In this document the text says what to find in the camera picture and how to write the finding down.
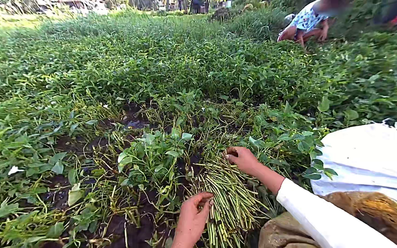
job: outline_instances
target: blue patterned clothing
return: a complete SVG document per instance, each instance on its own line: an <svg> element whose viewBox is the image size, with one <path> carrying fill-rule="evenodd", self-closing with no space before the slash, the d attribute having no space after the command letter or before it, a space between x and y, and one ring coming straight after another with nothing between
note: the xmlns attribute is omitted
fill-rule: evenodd
<svg viewBox="0 0 397 248"><path fill-rule="evenodd" d="M329 18L328 16L324 16L320 14L317 15L313 11L312 9L313 5L318 1L319 0L313 1L308 5L306 5L306 7L304 7L300 11L300 13L298 13L295 16L295 18L290 22L289 26L296 26L296 28L304 30L306 33L314 29L321 21L324 21L327 18Z"/></svg>

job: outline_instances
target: white sleeve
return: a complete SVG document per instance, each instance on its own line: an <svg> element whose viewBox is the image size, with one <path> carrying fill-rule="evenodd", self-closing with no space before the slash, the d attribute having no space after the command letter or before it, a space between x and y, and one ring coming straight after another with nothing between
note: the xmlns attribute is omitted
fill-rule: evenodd
<svg viewBox="0 0 397 248"><path fill-rule="evenodd" d="M277 200L322 248L397 248L375 229L287 178Z"/></svg>

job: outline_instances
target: small white flower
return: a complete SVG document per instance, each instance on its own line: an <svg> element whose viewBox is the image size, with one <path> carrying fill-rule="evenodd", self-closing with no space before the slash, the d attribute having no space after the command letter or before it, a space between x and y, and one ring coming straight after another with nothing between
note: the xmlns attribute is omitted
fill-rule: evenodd
<svg viewBox="0 0 397 248"><path fill-rule="evenodd" d="M10 171L8 172L8 175L14 174L16 172L24 171L23 169L18 169L18 166L12 166Z"/></svg>

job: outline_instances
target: vegetable field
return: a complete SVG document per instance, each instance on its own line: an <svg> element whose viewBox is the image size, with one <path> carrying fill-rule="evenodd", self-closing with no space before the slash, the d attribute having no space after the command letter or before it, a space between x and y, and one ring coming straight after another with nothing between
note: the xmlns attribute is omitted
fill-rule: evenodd
<svg viewBox="0 0 397 248"><path fill-rule="evenodd" d="M397 31L304 53L275 42L284 15L125 11L0 32L0 247L169 247L182 201L205 190L197 246L255 246L283 209L226 147L310 189L336 174L316 159L323 136L397 121Z"/></svg>

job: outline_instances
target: bundle of vegetable stems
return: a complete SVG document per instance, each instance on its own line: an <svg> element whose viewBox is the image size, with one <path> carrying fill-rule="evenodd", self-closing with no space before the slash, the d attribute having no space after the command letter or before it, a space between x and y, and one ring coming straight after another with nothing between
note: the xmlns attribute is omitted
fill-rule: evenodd
<svg viewBox="0 0 397 248"><path fill-rule="evenodd" d="M258 227L259 206L264 206L243 182L256 180L223 159L196 164L207 169L195 177L195 192L214 193L214 205L207 222L210 247L243 247L243 233Z"/></svg>

